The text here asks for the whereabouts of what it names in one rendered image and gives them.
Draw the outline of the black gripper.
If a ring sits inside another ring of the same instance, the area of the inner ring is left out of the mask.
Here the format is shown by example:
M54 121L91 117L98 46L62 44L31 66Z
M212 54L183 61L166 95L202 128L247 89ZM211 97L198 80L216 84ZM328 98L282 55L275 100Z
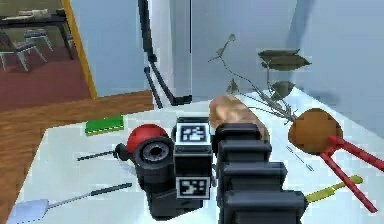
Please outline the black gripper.
M122 143L114 150L114 157L131 160L140 188L146 192L151 216L156 221L167 221L203 207L197 199L178 199L173 165L173 141L169 137L153 137L141 142L133 152Z

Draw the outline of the grey chair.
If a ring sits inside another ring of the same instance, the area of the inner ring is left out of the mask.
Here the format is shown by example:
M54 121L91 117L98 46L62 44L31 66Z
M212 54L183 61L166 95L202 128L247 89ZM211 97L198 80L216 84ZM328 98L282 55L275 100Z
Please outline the grey chair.
M46 58L43 56L43 54L39 51L39 49L33 42L19 42L19 43L0 42L0 62L2 64L3 70L6 70L6 67L7 67L6 54L15 54L18 57L19 61L21 62L24 70L29 71L27 67L27 59L24 56L24 53L30 50L34 50L39 55L39 57L44 62L46 62Z
M48 48L53 50L51 41L49 40L47 31L45 29L30 29L24 32L24 38L26 41L32 41L33 39L44 39Z

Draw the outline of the thin black handled utensil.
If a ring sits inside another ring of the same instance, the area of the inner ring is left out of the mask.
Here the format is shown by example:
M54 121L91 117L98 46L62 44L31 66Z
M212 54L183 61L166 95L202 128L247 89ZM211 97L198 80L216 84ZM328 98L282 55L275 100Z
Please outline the thin black handled utensil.
M106 155L113 155L114 157L116 157L116 152L115 151L105 151L105 152L100 152L100 153L96 153L96 154L78 157L76 160L77 161L83 161L83 160L93 159L93 158L106 156Z

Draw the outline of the yellow door frame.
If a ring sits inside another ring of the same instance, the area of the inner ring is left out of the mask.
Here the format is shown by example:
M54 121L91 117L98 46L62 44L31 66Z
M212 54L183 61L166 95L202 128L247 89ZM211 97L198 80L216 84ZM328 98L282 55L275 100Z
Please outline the yellow door frame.
M73 41L77 50L77 55L83 70L83 76L84 76L86 85L88 87L89 95L92 99L97 99L98 94L94 85L92 73L88 64L88 59L84 51L83 43L82 43L79 29L76 23L74 12L71 6L71 2L70 0L61 0L61 3L66 13L67 23L71 31Z

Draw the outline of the white grey fridge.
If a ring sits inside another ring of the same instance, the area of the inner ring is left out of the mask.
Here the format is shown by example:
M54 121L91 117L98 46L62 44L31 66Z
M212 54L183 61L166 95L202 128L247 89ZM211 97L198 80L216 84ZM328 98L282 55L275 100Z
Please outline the white grey fridge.
M164 106L192 102L191 90L191 0L148 0L156 62L145 67Z

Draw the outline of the black handled pale spatula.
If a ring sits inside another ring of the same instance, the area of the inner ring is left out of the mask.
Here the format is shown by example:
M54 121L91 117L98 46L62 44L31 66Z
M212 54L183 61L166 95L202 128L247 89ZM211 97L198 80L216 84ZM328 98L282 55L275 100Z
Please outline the black handled pale spatula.
M123 183L107 188L91 191L90 193L69 198L60 202L51 203L48 199L37 199L16 203L7 218L6 224L24 224L31 221L40 220L45 216L49 209L74 202L86 197L105 194L131 187L131 183Z

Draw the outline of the yellow handled knife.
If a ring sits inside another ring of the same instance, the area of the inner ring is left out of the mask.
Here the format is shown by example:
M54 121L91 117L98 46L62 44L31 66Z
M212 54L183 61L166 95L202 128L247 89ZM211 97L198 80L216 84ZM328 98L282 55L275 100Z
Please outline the yellow handled knife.
M358 175L350 176L349 180L354 184L361 184L363 182L363 178ZM308 203L313 203L313 202L325 199L327 197L334 195L337 190L342 189L345 186L346 184L344 182L334 184L327 188L324 188L306 195L306 200Z

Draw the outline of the green flat sponge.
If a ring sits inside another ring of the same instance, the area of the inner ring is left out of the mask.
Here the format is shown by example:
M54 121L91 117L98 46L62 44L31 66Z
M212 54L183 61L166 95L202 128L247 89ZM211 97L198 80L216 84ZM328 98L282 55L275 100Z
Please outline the green flat sponge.
M87 136L97 135L104 132L119 131L124 128L122 115L105 117L102 119L89 120L85 124L85 134Z

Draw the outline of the brown bread loaf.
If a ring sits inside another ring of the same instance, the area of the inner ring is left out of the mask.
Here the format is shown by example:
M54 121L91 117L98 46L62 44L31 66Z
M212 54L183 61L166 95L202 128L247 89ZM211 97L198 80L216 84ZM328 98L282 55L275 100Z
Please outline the brown bread loaf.
M238 98L232 95L215 97L209 103L209 122L212 128L223 123L256 124L264 140L270 140L270 134L261 120Z

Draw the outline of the grey fork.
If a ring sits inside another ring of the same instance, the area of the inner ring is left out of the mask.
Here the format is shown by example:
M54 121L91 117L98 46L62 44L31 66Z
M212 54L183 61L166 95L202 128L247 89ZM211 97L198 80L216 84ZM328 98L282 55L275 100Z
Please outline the grey fork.
M305 167L311 171L311 172L314 172L314 169L311 165L309 165L308 163L306 163L300 156L299 154L297 154L290 146L286 146L286 149L291 153L293 154L302 164L305 165Z

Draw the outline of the black dining table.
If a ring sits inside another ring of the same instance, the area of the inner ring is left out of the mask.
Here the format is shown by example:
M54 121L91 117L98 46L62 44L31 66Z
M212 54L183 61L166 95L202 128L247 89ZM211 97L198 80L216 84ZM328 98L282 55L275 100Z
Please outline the black dining table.
M16 19L6 20L5 16L0 16L0 29L10 28L32 28L32 27L47 27L55 26L60 31L64 46L67 50L69 58L74 59L72 50L68 44L67 33L64 26L67 25L66 14L52 14L49 18L31 18L31 19Z

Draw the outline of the red tomato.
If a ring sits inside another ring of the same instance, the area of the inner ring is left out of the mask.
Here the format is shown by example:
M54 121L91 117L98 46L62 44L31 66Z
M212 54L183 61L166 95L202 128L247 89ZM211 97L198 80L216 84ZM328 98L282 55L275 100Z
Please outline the red tomato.
M156 124L142 124L137 126L132 130L127 139L126 150L130 155L133 155L141 142L159 136L168 136L168 134L162 127Z

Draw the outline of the house plant in brown pot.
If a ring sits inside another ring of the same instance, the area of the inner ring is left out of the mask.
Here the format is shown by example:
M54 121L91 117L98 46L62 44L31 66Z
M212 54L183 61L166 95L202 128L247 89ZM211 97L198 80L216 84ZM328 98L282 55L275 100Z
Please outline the house plant in brown pot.
M235 41L236 35L231 33L224 45L216 51L216 55L209 59L209 62L220 61L225 70L233 75L227 88L229 94L239 92L239 87L235 81L236 78L248 82L259 98L251 97L244 93L242 93L242 96L266 106L267 109L261 109L264 112L282 118L287 123L291 123L288 131L288 140L292 145L305 153L320 155L330 145L330 136L343 137L343 131L339 123L322 109L311 108L299 116L295 114L292 107L285 100L293 91L294 83L291 81L272 82L270 80L271 71L294 71L311 65L310 61L299 54L299 49L267 49L258 53L261 59L260 65L266 72L267 93L264 93L250 79L234 72L227 65L224 54L229 45Z

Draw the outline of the red two-legged stand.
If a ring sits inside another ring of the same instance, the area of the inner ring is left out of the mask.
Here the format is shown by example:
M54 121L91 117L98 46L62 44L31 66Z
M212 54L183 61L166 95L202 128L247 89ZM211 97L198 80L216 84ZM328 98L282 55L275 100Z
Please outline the red two-legged stand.
M345 141L341 137L329 136L329 144L326 149L320 154L320 157L326 165L334 172L334 174L346 185L346 187L360 200L365 208L371 212L376 213L377 208L373 203L362 193L360 189L349 179L339 165L332 159L332 155L338 149L344 149L348 153L354 155L362 161L372 165L378 170L384 172L384 161L366 152L365 150L357 147L356 145Z

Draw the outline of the pale flat thing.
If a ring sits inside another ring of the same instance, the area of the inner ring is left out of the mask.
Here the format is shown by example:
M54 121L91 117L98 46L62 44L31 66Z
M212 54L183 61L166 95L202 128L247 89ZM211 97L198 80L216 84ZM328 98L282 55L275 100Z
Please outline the pale flat thing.
M19 16L33 16L33 17L49 17L50 13L48 9L33 9L33 10L20 10Z

